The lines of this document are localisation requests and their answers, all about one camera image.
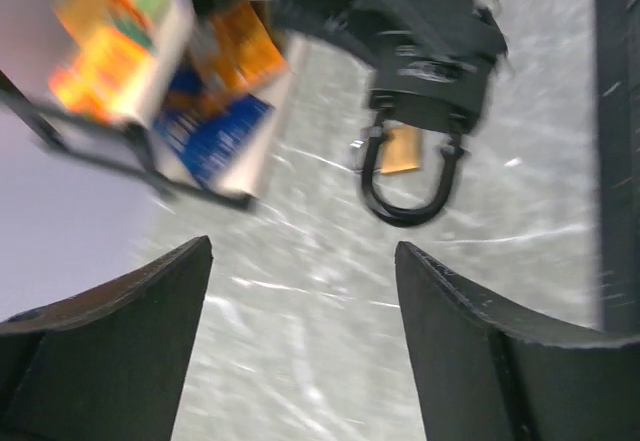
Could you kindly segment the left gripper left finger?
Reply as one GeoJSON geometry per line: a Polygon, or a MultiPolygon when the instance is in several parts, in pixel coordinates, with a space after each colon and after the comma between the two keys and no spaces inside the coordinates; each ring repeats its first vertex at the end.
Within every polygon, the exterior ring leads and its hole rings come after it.
{"type": "Polygon", "coordinates": [[[4,440],[171,438],[212,267],[208,237],[1,323],[4,440]]]}

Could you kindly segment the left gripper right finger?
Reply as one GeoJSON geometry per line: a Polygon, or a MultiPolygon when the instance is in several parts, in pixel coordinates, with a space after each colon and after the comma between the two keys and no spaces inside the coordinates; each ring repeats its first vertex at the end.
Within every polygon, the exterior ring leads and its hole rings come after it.
{"type": "Polygon", "coordinates": [[[637,335],[533,311],[406,241],[395,274],[429,440],[638,438],[637,335]]]}

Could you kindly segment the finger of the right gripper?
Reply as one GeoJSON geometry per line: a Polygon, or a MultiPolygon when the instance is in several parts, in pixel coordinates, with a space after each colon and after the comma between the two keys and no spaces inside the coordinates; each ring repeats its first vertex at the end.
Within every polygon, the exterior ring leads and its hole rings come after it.
{"type": "Polygon", "coordinates": [[[491,11],[475,0],[271,0],[273,21],[376,67],[375,37],[398,31],[439,60],[494,60],[507,43],[491,11]]]}

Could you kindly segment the black padlock with keys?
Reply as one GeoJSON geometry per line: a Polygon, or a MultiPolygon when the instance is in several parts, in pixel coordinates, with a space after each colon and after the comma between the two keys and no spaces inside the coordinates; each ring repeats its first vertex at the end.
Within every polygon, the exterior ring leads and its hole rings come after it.
{"type": "Polygon", "coordinates": [[[367,209],[400,228],[431,222],[446,206],[456,186],[458,165],[466,155],[464,138],[480,121],[493,63],[482,58],[442,61],[388,55],[369,91],[372,124],[364,130],[359,188],[367,209]],[[439,175],[430,197],[414,207],[393,204],[376,184],[387,131],[397,125],[418,128],[422,162],[427,140],[439,143],[439,175]]]}

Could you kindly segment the large brass padlock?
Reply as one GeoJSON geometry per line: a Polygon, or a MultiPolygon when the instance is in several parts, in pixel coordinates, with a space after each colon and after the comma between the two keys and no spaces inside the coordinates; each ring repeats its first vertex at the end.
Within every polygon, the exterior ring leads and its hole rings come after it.
{"type": "Polygon", "coordinates": [[[421,168],[422,134],[418,128],[401,124],[387,131],[387,140],[382,146],[379,172],[391,175],[421,168]]]}

